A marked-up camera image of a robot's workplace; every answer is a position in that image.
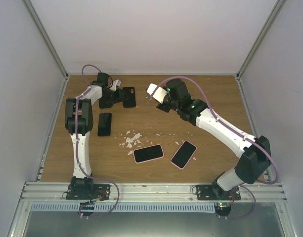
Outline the black phone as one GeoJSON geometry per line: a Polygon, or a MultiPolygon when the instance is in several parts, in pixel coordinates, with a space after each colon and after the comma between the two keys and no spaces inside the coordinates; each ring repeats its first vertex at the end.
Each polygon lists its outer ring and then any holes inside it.
{"type": "Polygon", "coordinates": [[[99,115],[98,132],[97,132],[97,135],[99,137],[107,137],[111,135],[111,122],[112,122],[111,113],[101,113],[99,115]]]}

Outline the black phone case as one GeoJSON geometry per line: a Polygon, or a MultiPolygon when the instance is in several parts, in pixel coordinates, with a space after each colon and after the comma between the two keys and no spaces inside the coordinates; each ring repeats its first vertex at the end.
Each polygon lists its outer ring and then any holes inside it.
{"type": "Polygon", "coordinates": [[[109,98],[101,98],[99,100],[99,107],[101,109],[108,109],[111,108],[113,106],[113,101],[109,98]]]}

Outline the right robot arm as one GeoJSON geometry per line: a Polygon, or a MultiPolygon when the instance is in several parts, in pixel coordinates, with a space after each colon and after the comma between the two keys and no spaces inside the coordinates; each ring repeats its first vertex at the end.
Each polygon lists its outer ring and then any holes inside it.
{"type": "Polygon", "coordinates": [[[220,117],[207,100],[193,99],[185,82],[179,77],[150,84],[147,93],[158,102],[157,109],[173,110],[179,117],[225,144],[239,159],[237,165],[212,182],[212,194],[225,199],[230,190],[243,183],[254,184],[271,165],[270,142],[264,137],[248,134],[220,117]]]}

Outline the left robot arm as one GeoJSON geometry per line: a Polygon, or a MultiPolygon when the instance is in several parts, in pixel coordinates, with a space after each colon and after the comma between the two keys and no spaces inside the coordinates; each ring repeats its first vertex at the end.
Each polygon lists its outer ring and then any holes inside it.
{"type": "Polygon", "coordinates": [[[68,194],[73,197],[90,199],[95,193],[89,161],[89,137],[94,125],[93,104],[99,101],[100,108],[105,109],[126,99],[121,81],[117,79],[109,83],[111,79],[107,73],[98,73],[97,79],[82,94],[66,100],[65,128],[70,134],[74,154],[74,172],[68,194]]]}

